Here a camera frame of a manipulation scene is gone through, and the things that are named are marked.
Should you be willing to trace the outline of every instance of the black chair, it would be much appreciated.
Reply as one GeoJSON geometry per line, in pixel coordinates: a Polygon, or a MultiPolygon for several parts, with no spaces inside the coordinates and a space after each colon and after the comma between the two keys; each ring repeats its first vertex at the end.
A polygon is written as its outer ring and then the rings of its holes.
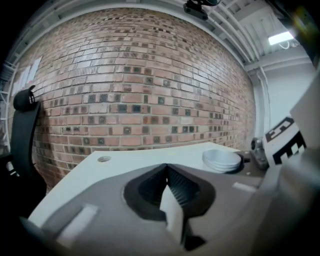
{"type": "Polygon", "coordinates": [[[31,92],[34,87],[33,85],[22,90],[14,97],[11,151],[0,156],[0,171],[6,182],[11,211],[26,218],[45,197],[47,191],[45,180],[32,162],[32,144],[41,106],[40,102],[35,102],[31,92]],[[18,175],[9,173],[8,162],[12,163],[13,170],[18,175]]]}

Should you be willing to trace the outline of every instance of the security camera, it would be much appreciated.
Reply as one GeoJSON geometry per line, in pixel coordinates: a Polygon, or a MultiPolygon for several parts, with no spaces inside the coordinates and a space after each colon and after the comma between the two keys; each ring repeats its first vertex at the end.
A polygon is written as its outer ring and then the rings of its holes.
{"type": "Polygon", "coordinates": [[[184,5],[184,12],[195,16],[203,21],[208,19],[208,14],[202,6],[216,6],[218,0],[188,0],[184,5]]]}

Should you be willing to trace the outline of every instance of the ceiling light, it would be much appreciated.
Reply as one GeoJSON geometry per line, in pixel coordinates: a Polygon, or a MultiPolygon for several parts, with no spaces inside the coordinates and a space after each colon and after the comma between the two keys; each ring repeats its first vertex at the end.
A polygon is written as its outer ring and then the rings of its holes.
{"type": "Polygon", "coordinates": [[[270,36],[269,37],[269,43],[270,45],[275,45],[284,41],[288,41],[294,39],[294,37],[290,34],[289,31],[284,32],[284,33],[280,33],[280,34],[276,34],[274,36],[270,36]]]}

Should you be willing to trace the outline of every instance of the desk surface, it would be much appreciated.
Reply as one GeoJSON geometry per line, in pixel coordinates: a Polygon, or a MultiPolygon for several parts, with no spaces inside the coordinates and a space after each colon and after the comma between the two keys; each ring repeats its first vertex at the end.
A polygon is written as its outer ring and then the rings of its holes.
{"type": "Polygon", "coordinates": [[[237,151],[212,142],[135,151],[95,151],[68,173],[39,203],[29,220],[41,227],[58,208],[92,184],[139,168],[157,164],[179,164],[208,172],[215,172],[202,161],[206,150],[237,151]],[[110,157],[99,162],[100,157],[110,157]]]}

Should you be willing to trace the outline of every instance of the office chair backrest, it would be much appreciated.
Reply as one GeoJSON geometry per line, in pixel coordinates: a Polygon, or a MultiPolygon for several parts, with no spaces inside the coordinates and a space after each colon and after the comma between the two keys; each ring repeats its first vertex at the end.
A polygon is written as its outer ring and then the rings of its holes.
{"type": "Polygon", "coordinates": [[[16,94],[13,100],[15,108],[11,134],[11,154],[14,170],[22,178],[40,179],[42,177],[37,172],[32,163],[32,144],[40,113],[40,102],[35,102],[35,97],[31,90],[22,90],[16,94]]]}

